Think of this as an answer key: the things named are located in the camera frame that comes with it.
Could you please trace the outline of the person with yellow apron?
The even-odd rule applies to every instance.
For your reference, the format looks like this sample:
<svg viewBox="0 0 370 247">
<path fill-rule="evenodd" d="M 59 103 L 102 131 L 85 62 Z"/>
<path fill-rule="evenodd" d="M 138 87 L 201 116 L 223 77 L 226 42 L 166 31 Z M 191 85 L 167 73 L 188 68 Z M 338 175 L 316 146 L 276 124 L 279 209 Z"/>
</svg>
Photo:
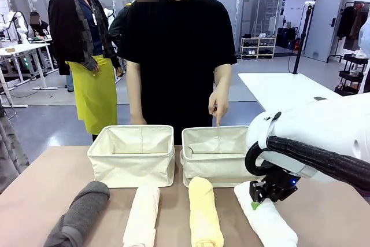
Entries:
<svg viewBox="0 0 370 247">
<path fill-rule="evenodd" d="M 117 124 L 117 75 L 122 67 L 99 0 L 50 0 L 49 27 L 61 75 L 72 75 L 77 116 L 96 139 Z"/>
</svg>

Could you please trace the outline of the bald person in black jacket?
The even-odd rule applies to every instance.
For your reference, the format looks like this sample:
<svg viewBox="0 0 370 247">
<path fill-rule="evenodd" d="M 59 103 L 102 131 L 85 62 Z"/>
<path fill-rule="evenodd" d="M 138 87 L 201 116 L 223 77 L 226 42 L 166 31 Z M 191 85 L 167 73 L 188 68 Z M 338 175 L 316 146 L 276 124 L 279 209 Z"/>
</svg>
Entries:
<svg viewBox="0 0 370 247">
<path fill-rule="evenodd" d="M 115 19 L 113 20 L 113 22 L 111 23 L 110 27 L 109 27 L 109 33 L 110 33 L 110 37 L 112 39 L 112 42 L 116 45 L 117 47 L 117 56 L 120 57 L 123 61 L 123 65 L 126 67 L 127 66 L 127 62 L 125 59 L 123 59 L 121 57 L 121 53 L 119 51 L 119 47 L 120 47 L 120 43 L 121 43 L 121 39 L 122 39 L 122 36 L 123 36 L 123 32 L 124 32 L 124 27 L 126 25 L 126 21 L 127 21 L 127 15 L 128 15 L 128 11 L 130 9 L 132 5 L 132 2 L 129 2 L 127 3 L 117 14 L 117 16 L 115 17 Z"/>
</svg>

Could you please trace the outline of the wooden shoe rack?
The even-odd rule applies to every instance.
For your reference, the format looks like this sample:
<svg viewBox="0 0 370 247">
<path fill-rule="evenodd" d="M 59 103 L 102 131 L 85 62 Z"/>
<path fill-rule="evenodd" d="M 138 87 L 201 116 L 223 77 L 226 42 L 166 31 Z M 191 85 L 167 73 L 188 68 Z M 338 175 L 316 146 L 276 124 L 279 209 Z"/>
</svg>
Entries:
<svg viewBox="0 0 370 247">
<path fill-rule="evenodd" d="M 241 38 L 240 57 L 247 60 L 273 58 L 275 46 L 276 38 L 272 36 Z"/>
</svg>

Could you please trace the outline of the person in black t-shirt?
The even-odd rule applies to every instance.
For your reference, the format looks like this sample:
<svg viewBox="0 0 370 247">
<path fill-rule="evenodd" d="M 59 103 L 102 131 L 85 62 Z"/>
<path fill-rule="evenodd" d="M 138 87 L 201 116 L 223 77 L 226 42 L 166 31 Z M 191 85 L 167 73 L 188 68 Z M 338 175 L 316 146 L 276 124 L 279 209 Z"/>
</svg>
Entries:
<svg viewBox="0 0 370 247">
<path fill-rule="evenodd" d="M 237 62 L 229 14 L 217 0 L 134 2 L 119 51 L 140 65 L 142 114 L 148 125 L 182 131 L 210 127 L 214 70 Z"/>
</svg>

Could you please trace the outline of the person's left forearm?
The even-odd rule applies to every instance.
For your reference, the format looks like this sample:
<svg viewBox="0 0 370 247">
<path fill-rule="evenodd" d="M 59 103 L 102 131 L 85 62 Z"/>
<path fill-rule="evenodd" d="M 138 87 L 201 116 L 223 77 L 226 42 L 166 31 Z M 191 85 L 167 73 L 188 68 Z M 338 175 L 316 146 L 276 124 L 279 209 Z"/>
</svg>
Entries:
<svg viewBox="0 0 370 247">
<path fill-rule="evenodd" d="M 228 95 L 232 79 L 232 65 L 224 64 L 215 68 L 214 81 L 216 90 Z"/>
</svg>

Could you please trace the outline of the gray door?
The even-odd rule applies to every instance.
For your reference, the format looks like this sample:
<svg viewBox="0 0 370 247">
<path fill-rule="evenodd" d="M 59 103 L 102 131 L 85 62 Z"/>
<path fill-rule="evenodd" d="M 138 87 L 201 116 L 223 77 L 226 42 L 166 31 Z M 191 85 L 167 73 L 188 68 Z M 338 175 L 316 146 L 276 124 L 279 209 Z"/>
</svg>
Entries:
<svg viewBox="0 0 370 247">
<path fill-rule="evenodd" d="M 342 0 L 316 0 L 304 56 L 325 62 L 335 37 L 336 20 Z"/>
</svg>

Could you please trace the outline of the cream fabric basket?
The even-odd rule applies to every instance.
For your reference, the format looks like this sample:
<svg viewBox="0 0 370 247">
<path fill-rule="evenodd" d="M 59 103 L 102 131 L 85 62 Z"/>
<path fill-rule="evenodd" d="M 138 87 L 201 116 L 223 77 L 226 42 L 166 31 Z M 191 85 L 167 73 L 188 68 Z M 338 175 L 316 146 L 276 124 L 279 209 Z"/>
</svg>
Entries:
<svg viewBox="0 0 370 247">
<path fill-rule="evenodd" d="M 110 189 L 168 187 L 175 175 L 173 127 L 105 127 L 87 151 L 94 179 Z"/>
<path fill-rule="evenodd" d="M 187 128 L 182 131 L 183 184 L 207 179 L 213 187 L 235 187 L 258 180 L 245 168 L 248 126 Z"/>
</svg>

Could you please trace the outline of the white towel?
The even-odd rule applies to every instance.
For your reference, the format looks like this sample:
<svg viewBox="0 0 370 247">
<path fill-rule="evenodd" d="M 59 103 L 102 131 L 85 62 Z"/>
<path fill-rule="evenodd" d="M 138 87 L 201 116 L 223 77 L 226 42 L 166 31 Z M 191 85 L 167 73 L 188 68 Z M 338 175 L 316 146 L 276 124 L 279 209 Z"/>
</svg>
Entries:
<svg viewBox="0 0 370 247">
<path fill-rule="evenodd" d="M 234 193 L 253 231 L 264 247 L 297 247 L 298 236 L 281 217 L 270 199 L 254 202 L 249 193 L 250 182 L 234 187 Z"/>
</svg>

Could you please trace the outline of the black utility cart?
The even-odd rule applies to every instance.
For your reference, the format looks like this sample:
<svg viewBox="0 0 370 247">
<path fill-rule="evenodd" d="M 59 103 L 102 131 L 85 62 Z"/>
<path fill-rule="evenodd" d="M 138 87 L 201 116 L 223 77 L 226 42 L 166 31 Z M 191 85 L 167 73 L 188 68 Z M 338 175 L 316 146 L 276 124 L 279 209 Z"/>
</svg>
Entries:
<svg viewBox="0 0 370 247">
<path fill-rule="evenodd" d="M 342 60 L 345 61 L 345 67 L 339 71 L 340 81 L 334 92 L 343 97 L 358 94 L 362 81 L 365 80 L 368 58 L 345 54 Z"/>
</svg>

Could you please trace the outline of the black tripod pole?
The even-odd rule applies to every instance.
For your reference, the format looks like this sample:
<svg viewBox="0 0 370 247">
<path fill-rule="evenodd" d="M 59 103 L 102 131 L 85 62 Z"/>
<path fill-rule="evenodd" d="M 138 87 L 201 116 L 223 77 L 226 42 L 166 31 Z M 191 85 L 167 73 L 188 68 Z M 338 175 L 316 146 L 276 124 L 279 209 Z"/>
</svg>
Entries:
<svg viewBox="0 0 370 247">
<path fill-rule="evenodd" d="M 315 4 L 316 4 L 315 1 L 306 1 L 305 4 L 304 4 L 304 7 L 307 7 L 307 10 L 306 10 L 306 16 L 305 16 L 305 21 L 304 21 L 304 25 L 303 25 L 303 30 L 302 30 L 302 33 L 301 33 L 301 38 L 300 38 L 300 41 L 299 41 L 299 48 L 298 48 L 298 52 L 297 52 L 297 56 L 296 56 L 295 64 L 294 64 L 294 68 L 293 68 L 293 74 L 294 75 L 296 75 L 298 73 L 299 61 L 300 61 L 300 58 L 301 58 L 301 54 L 302 54 L 302 50 L 303 50 L 303 46 L 304 46 L 304 41 L 306 39 L 306 32 L 307 32 L 307 29 L 308 29 L 308 24 L 309 24 L 309 20 L 310 20 L 311 14 L 312 14 L 312 10 L 313 10 Z"/>
</svg>

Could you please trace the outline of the seated person in black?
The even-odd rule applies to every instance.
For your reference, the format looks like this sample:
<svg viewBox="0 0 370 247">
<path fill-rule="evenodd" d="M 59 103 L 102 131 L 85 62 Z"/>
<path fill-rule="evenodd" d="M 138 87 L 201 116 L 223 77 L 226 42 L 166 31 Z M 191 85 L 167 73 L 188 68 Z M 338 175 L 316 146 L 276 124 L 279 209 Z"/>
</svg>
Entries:
<svg viewBox="0 0 370 247">
<path fill-rule="evenodd" d="M 51 38 L 48 23 L 41 20 L 39 13 L 36 11 L 30 13 L 30 26 L 35 38 L 40 40 Z"/>
</svg>

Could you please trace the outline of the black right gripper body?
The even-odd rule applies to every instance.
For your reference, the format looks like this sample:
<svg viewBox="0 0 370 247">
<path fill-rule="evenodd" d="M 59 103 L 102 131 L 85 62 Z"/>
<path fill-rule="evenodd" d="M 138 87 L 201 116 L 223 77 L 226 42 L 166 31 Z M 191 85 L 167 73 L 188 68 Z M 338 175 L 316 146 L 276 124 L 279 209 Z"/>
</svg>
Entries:
<svg viewBox="0 0 370 247">
<path fill-rule="evenodd" d="M 283 201 L 298 190 L 298 176 L 283 169 L 266 175 L 262 182 L 262 197 L 272 202 Z"/>
</svg>

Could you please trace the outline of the yellow towel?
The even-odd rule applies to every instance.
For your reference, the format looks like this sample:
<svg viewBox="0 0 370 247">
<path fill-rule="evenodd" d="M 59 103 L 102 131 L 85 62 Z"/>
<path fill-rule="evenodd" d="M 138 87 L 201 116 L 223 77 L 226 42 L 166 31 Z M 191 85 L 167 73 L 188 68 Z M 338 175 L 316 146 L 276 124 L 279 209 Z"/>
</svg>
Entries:
<svg viewBox="0 0 370 247">
<path fill-rule="evenodd" d="M 192 178 L 188 186 L 191 247 L 224 247 L 212 184 Z"/>
</svg>

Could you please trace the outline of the rolled pale pink towel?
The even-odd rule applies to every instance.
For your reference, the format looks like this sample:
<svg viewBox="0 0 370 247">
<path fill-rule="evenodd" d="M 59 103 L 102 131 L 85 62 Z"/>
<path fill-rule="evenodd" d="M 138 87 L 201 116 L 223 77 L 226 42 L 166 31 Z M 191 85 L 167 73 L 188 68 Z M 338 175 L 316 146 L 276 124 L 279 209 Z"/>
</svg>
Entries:
<svg viewBox="0 0 370 247">
<path fill-rule="evenodd" d="M 137 188 L 123 235 L 123 247 L 154 247 L 159 200 L 158 187 Z"/>
</svg>

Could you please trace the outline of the white side table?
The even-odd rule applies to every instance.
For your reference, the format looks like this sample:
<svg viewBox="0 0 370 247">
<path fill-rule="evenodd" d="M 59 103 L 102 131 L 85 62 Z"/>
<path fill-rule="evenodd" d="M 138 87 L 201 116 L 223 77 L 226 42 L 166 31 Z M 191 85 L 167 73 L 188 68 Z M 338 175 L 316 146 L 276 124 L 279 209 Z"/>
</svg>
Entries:
<svg viewBox="0 0 370 247">
<path fill-rule="evenodd" d="M 298 73 L 240 73 L 239 78 L 267 111 L 287 110 L 340 95 Z"/>
</svg>

